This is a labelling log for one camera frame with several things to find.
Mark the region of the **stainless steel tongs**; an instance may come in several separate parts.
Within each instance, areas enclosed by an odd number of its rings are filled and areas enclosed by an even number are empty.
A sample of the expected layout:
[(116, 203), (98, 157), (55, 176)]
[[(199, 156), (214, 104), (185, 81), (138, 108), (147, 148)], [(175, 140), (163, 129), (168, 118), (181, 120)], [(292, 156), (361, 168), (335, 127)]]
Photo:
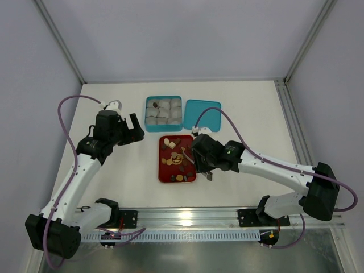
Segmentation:
[(190, 148), (181, 148), (181, 151), (185, 158), (193, 164), (196, 173), (202, 174), (208, 181), (213, 180), (213, 168), (206, 165), (199, 154), (197, 154), (197, 157), (195, 158), (195, 154)]

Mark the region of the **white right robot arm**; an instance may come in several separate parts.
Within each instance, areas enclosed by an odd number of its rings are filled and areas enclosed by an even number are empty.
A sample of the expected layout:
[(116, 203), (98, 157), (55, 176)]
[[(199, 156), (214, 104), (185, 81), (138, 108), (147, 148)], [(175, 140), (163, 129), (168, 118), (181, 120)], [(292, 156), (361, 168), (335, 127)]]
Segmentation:
[(191, 145), (195, 170), (208, 180), (212, 171), (233, 171), (256, 175), (292, 189), (280, 196), (263, 196), (255, 215), (263, 226), (276, 224), (279, 218), (306, 213), (320, 221), (330, 221), (340, 190), (332, 182), (332, 169), (324, 163), (317, 167), (287, 162), (272, 163), (262, 154), (254, 155), (242, 143), (221, 144), (207, 134), (197, 136)]

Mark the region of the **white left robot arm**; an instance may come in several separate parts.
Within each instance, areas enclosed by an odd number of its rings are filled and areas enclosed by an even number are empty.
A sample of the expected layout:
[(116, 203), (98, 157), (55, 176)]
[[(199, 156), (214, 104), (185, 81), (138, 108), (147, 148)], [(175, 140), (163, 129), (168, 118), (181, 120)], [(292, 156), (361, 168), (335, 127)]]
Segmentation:
[(119, 223), (116, 201), (99, 198), (79, 219), (76, 208), (86, 188), (111, 155), (115, 146), (142, 141), (144, 131), (137, 115), (130, 114), (133, 128), (115, 110), (101, 110), (92, 126), (93, 135), (82, 139), (74, 163), (52, 200), (38, 215), (30, 214), (25, 227), (33, 248), (70, 259), (77, 252), (82, 235), (99, 227)]

